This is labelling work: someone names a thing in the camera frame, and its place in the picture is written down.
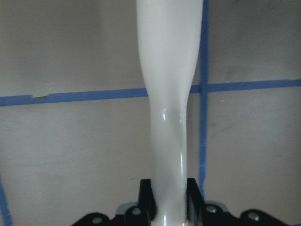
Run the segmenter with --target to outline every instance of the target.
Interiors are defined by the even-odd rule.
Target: black plastic part
[[[151,180],[143,179],[137,206],[129,208],[125,214],[109,220],[104,214],[90,213],[72,226],[151,226],[156,213]],[[288,226],[260,210],[247,210],[236,218],[217,205],[206,204],[193,178],[187,180],[187,219],[189,225],[194,226]]]

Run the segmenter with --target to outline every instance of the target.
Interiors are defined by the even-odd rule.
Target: blue painter's tape
[[[247,82],[208,84],[207,92],[222,92],[222,91],[250,90],[250,89],[269,89],[269,88],[296,87],[296,86],[301,86],[301,79],[299,79],[299,80],[247,81]]]
[[[1,209],[1,215],[2,215],[4,226],[12,226],[13,221],[12,221],[9,211],[8,211],[8,203],[6,201],[6,197],[5,197],[3,187],[2,187],[1,180],[0,180],[0,209]]]
[[[201,43],[201,103],[200,103],[200,138],[199,138],[199,187],[203,196],[206,177],[206,143],[207,143],[207,111],[208,111],[208,0],[203,2]]]
[[[200,190],[205,197],[204,181],[206,177],[206,147],[207,147],[207,111],[208,94],[201,94],[201,119],[200,119],[200,150],[199,150],[199,184]]]
[[[193,85],[190,93],[200,93],[199,85]],[[47,103],[60,103],[72,101],[106,100],[119,98],[147,97],[145,88],[141,89],[117,89],[107,91],[90,91],[74,93],[54,93],[46,97],[33,98],[31,95],[0,97],[0,106],[35,105]]]
[[[200,66],[202,88],[208,83],[208,0],[203,2],[201,43],[200,43]]]

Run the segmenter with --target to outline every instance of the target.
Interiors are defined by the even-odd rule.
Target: white post
[[[138,44],[150,100],[152,225],[186,222],[186,109],[198,58],[202,0],[136,0]]]

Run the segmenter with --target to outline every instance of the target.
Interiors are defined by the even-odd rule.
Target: screw
[[[254,221],[259,221],[260,220],[260,217],[257,213],[254,213],[254,212],[250,212],[248,214],[248,218],[250,218],[251,220],[254,220]]]
[[[138,216],[141,214],[141,209],[136,207],[132,210],[132,214],[135,215],[135,216]]]
[[[206,210],[209,212],[209,213],[216,213],[217,212],[217,208],[213,205],[209,205],[206,207]]]

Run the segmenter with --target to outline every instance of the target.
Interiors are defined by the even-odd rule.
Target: gray wall
[[[301,1],[209,6],[210,83],[301,78]],[[0,0],[0,97],[144,87],[135,26],[133,0]],[[209,94],[207,199],[235,215],[259,208],[301,223],[300,94]],[[190,95],[194,178],[199,102]],[[15,226],[68,226],[91,211],[113,217],[137,199],[150,168],[146,97],[0,107],[1,181]]]

